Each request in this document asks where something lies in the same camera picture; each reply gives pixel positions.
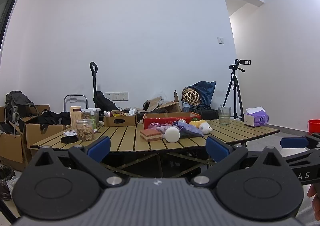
red box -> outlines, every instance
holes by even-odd
[[[146,113],[143,116],[143,126],[144,129],[148,129],[151,123],[159,123],[159,124],[172,124],[174,121],[178,121],[180,119],[184,119],[187,123],[189,123],[192,119],[197,118],[201,119],[201,115],[193,113],[193,112],[174,112],[174,113],[158,113],[158,114],[148,114]]]

red bucket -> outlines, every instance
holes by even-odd
[[[308,131],[312,133],[320,133],[320,119],[310,119],[308,121]]]

wicker ball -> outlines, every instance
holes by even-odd
[[[199,93],[192,88],[187,88],[183,90],[182,99],[183,101],[186,101],[193,106],[197,106],[201,103]]]

glass cup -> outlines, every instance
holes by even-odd
[[[77,134],[79,141],[94,140],[94,120],[93,119],[80,119],[76,121]]]
[[[230,123],[230,116],[231,116],[231,108],[230,107],[223,107],[218,108],[219,112],[219,122],[221,126],[229,125]]]

tripod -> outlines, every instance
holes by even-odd
[[[236,70],[239,69],[242,72],[245,72],[245,70],[243,70],[241,68],[238,68],[238,66],[239,66],[239,64],[238,65],[231,65],[229,67],[229,69],[233,70],[233,72],[231,73],[231,81],[230,81],[230,84],[229,84],[229,88],[228,88],[226,99],[224,100],[223,106],[225,106],[225,104],[227,102],[227,98],[229,96],[230,89],[231,89],[231,86],[232,86],[232,89],[234,91],[234,101],[235,101],[235,108],[234,108],[235,112],[233,113],[233,118],[234,119],[239,118],[240,121],[244,121],[244,113],[243,113],[243,107],[242,107],[239,83],[238,83],[238,79],[237,79],[237,76],[236,76]],[[240,111],[241,111],[241,115],[239,115],[239,116],[237,115],[237,90],[238,90],[238,98],[239,98]]]

